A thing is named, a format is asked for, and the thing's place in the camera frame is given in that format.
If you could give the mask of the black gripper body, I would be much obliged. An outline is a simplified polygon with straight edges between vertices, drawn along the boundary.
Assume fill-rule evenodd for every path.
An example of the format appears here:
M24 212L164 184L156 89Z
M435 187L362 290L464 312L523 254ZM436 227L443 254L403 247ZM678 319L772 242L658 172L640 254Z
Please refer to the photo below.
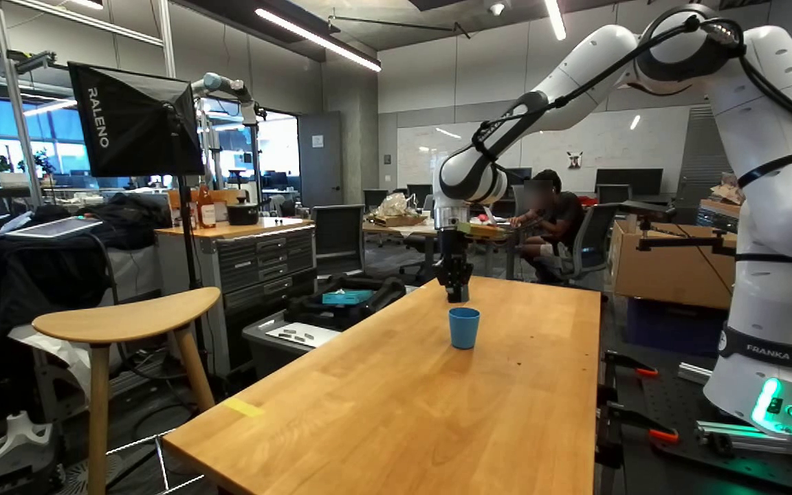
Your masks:
M468 238L461 232L439 234L436 280L452 304L468 304L474 264L468 261Z

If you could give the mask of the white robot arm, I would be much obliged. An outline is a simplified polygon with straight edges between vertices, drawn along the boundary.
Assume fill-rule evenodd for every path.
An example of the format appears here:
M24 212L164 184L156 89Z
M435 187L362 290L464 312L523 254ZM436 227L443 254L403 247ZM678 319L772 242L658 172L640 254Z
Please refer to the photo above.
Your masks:
M792 37L779 26L746 29L689 3L644 32L588 34L435 168L436 280L453 304L468 297L469 210L505 192L497 154L537 131L577 124L617 87L703 95L743 197L735 290L703 396L740 421L792 434Z

